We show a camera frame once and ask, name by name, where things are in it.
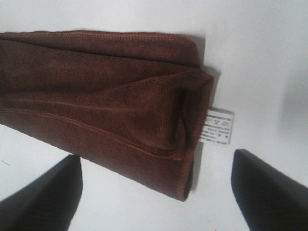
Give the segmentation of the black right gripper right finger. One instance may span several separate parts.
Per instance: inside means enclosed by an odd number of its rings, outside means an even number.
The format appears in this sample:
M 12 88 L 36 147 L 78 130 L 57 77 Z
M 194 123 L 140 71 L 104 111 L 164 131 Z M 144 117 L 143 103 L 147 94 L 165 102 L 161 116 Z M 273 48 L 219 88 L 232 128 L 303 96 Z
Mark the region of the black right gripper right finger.
M 245 149 L 234 152 L 231 187 L 252 231 L 306 231 L 308 189 Z

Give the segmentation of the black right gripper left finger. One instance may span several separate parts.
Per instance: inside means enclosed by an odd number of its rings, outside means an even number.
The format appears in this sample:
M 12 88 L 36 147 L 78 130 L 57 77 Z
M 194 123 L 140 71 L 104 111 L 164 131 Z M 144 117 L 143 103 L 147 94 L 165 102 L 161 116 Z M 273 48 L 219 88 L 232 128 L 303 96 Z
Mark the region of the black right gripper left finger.
M 39 178 L 2 200 L 2 231 L 66 231 L 83 191 L 80 158 L 68 155 Z

